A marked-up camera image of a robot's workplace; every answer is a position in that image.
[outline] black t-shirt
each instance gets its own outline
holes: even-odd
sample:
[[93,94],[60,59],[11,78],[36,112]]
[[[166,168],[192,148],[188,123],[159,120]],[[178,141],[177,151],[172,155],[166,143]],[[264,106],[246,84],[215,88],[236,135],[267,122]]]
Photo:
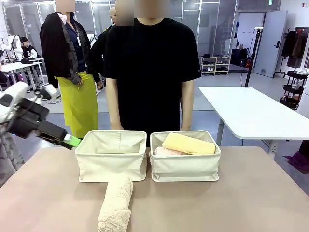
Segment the black t-shirt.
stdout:
[[152,26],[135,18],[133,27],[112,27],[104,72],[117,79],[125,130],[178,131],[182,82],[201,77],[195,36],[170,18]]

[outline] yellow-green skirt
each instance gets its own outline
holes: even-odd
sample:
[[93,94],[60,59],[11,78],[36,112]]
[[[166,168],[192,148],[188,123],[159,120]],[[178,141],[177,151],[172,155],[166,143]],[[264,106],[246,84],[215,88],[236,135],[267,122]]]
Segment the yellow-green skirt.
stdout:
[[90,130],[98,129],[98,103],[95,82],[91,74],[78,72],[83,85],[78,87],[64,77],[55,77],[60,85],[64,119],[72,135],[84,138]]

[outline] shoe rack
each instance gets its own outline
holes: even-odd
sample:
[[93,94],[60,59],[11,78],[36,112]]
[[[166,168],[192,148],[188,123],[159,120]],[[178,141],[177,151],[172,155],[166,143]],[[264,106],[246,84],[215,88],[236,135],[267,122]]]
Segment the shoe rack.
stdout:
[[[213,64],[204,64],[204,62],[212,62]],[[213,75],[219,75],[222,73],[228,74],[228,71],[230,69],[230,63],[231,63],[231,57],[208,57],[208,58],[201,58],[201,70],[202,75],[203,74],[213,74]],[[221,69],[222,67],[225,67],[227,70],[217,70],[218,68]]]

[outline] white rolled towel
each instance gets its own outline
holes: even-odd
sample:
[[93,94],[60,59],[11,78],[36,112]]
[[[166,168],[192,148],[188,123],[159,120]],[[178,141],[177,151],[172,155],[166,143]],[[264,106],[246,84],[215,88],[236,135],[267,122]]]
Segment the white rolled towel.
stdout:
[[130,177],[118,175],[108,182],[105,198],[98,217],[98,232],[126,232],[133,183]]

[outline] beige tabletop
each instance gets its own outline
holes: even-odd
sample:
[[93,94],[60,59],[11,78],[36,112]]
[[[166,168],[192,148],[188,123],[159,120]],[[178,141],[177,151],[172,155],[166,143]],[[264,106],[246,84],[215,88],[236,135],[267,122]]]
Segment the beige tabletop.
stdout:
[[[217,182],[135,182],[127,231],[308,231],[308,196],[261,148],[221,149]],[[107,183],[78,176],[74,152],[41,149],[0,188],[0,230],[96,232]]]

